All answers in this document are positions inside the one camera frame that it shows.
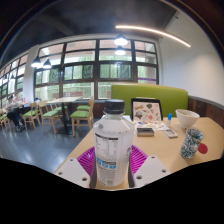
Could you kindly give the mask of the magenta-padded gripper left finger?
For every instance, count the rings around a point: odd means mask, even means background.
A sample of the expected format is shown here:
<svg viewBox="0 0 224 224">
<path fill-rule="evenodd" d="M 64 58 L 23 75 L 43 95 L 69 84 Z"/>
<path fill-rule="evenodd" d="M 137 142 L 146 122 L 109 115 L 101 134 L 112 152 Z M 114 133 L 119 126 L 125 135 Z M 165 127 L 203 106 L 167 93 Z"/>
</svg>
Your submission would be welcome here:
<svg viewBox="0 0 224 224">
<path fill-rule="evenodd" d="M 97 183 L 95 148 L 91 147 L 78 158 L 68 158 L 56 175 L 83 188 L 94 189 Z"/>
</svg>

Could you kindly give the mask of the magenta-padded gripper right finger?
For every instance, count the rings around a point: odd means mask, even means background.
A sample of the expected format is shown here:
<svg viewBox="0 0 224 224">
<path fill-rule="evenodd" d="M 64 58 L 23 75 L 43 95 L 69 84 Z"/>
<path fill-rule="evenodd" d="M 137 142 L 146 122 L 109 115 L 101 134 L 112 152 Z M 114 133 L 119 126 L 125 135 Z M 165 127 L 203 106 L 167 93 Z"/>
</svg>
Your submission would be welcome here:
<svg viewBox="0 0 224 224">
<path fill-rule="evenodd" d="M 146 186 L 167 175 L 170 172 L 155 155 L 148 156 L 137 146 L 132 146 L 128 168 L 130 188 Z"/>
</svg>

